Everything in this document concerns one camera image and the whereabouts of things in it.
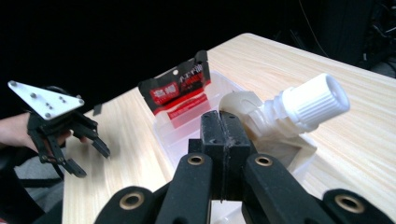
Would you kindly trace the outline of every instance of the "gripper jaw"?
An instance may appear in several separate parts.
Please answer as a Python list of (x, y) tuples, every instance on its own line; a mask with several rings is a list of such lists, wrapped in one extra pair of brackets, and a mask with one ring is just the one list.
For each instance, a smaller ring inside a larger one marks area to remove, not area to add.
[(110, 156), (107, 145), (99, 138), (97, 122), (76, 110), (84, 105), (80, 97), (70, 96), (60, 88), (51, 91), (54, 87), (40, 89), (16, 81), (9, 81), (8, 86), (32, 108), (27, 129), (41, 163), (62, 165), (69, 174), (77, 177), (87, 175), (75, 161), (64, 158), (57, 139), (67, 131), (73, 131), (77, 138), (91, 139), (92, 145), (105, 158)]
[(71, 111), (56, 119), (44, 120), (35, 112), (31, 112), (28, 123), (28, 134), (38, 150), (38, 156), (42, 163), (62, 165), (71, 175), (84, 177), (87, 174), (72, 159), (66, 160), (57, 142), (60, 134), (71, 130), (77, 138), (85, 136), (92, 140), (92, 145), (105, 157), (110, 156), (107, 145), (99, 138), (97, 123), (84, 117), (77, 111)]

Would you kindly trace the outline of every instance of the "wooden table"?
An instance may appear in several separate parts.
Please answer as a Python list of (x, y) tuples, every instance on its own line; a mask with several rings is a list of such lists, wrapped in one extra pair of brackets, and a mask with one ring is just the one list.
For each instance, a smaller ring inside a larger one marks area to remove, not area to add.
[[(351, 109), (308, 135), (318, 150), (302, 185), (318, 198), (328, 189), (350, 189), (396, 221), (395, 79), (253, 34), (209, 49), (208, 59), (211, 70), (263, 100), (320, 73), (334, 76), (345, 89)], [(155, 191), (174, 173), (154, 136), (154, 116), (137, 88), (105, 102), (100, 115), (91, 111), (86, 116), (99, 123), (99, 136), (111, 157), (103, 158), (76, 138), (67, 140), (66, 156), (87, 176), (65, 175), (64, 223), (93, 223), (118, 190), (140, 186)]]

